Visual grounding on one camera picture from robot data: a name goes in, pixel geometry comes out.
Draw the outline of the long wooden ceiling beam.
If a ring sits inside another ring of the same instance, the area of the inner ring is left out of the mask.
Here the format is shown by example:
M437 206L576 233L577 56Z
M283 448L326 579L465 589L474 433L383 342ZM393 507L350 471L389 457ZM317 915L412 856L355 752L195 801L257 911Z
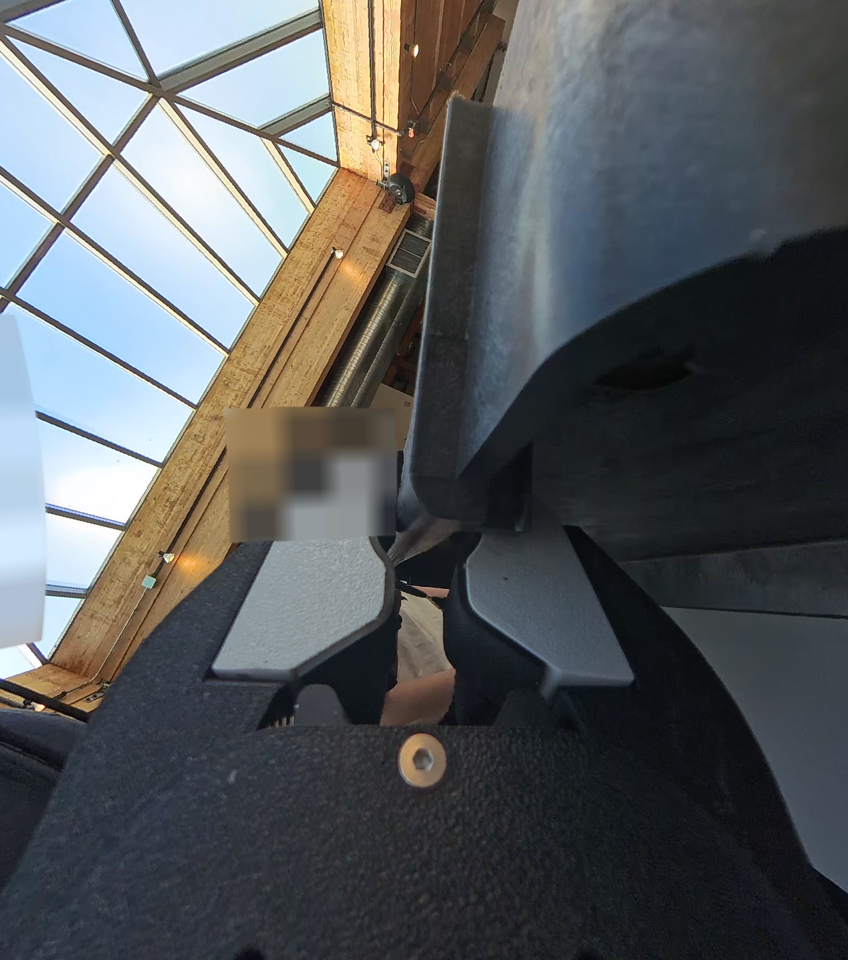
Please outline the long wooden ceiling beam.
M412 210L385 211L383 197L359 174L334 175L53 657L75 675L70 704L96 707L98 690L232 551L224 411L314 400ZM148 574L153 589L142 587Z

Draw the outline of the white air vent grille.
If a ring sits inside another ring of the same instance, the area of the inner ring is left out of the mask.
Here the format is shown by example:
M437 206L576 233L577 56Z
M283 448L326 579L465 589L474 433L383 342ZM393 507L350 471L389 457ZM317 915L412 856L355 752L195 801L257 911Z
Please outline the white air vent grille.
M417 280L425 268L430 247L429 235L403 229L385 262L385 270L402 278L404 282Z

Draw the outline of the silver spiral duct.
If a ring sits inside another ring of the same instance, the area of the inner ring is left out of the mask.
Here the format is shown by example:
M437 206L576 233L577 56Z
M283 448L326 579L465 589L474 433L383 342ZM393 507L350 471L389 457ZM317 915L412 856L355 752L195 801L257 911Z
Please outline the silver spiral duct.
M368 407L427 289L427 271L415 279L386 269L318 392L315 406Z

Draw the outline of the glass skylight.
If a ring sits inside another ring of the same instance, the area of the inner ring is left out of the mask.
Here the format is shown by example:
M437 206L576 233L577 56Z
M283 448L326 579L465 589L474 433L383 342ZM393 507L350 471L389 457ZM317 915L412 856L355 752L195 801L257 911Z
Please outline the glass skylight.
M338 166L319 2L0 1L0 314L42 443L44 666Z

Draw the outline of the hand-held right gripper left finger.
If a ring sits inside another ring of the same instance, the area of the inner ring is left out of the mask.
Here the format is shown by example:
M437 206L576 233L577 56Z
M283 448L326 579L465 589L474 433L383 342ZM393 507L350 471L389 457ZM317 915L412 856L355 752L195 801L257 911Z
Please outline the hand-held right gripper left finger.
M382 627L393 563L375 536L276 541L216 655L214 678L289 683Z

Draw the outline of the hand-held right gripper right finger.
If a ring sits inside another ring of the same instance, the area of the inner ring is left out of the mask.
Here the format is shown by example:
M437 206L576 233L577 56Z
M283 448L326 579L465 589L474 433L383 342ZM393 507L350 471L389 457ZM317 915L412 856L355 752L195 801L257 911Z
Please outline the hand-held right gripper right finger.
M562 527L486 532L457 566L445 651L478 697L626 688L634 673Z

